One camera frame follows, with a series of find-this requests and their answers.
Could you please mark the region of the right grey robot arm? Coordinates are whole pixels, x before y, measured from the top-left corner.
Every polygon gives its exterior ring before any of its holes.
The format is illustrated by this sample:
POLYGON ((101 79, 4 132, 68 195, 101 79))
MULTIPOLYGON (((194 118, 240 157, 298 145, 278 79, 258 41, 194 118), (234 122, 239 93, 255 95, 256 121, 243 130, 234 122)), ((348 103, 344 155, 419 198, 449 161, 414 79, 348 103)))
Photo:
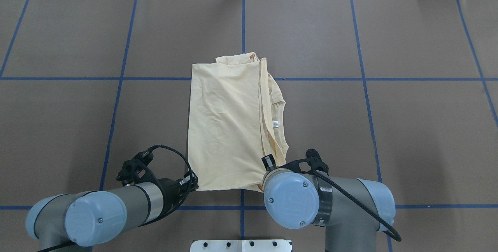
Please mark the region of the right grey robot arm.
POLYGON ((262 162, 265 208, 281 227, 323 227, 326 252, 375 252, 378 233, 402 241, 393 227, 395 199, 385 184, 331 177, 314 149, 282 166, 272 154, 262 162))

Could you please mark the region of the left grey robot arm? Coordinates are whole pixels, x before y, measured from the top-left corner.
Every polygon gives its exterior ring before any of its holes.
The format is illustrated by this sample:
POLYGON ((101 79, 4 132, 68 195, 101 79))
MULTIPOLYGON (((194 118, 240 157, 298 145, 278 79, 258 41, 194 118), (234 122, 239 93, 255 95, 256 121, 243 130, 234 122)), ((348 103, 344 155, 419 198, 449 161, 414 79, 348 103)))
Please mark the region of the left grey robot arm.
POLYGON ((162 220, 198 188, 192 171, 109 191, 59 194, 41 199, 27 213, 27 234, 41 252, 89 252, 122 233, 162 220))

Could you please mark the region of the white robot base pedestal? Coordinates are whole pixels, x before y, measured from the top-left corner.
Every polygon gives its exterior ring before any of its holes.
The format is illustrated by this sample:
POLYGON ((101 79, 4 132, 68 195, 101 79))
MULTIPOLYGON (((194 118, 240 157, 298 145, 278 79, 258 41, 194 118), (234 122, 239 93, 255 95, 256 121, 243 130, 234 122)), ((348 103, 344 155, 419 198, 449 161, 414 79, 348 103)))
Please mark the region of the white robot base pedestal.
POLYGON ((190 246, 191 252, 292 252, 291 240, 199 240, 190 246))

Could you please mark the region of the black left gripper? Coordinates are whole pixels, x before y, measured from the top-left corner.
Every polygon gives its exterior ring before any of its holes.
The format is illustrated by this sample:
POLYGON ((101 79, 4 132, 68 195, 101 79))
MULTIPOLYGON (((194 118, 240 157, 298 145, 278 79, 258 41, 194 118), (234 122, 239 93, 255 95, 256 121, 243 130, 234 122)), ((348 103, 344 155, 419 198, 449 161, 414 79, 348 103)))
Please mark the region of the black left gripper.
POLYGON ((198 177, 193 170, 189 170, 183 179, 159 179, 158 186, 163 195, 163 208, 158 218, 165 218, 185 202, 189 193, 198 189, 198 177))

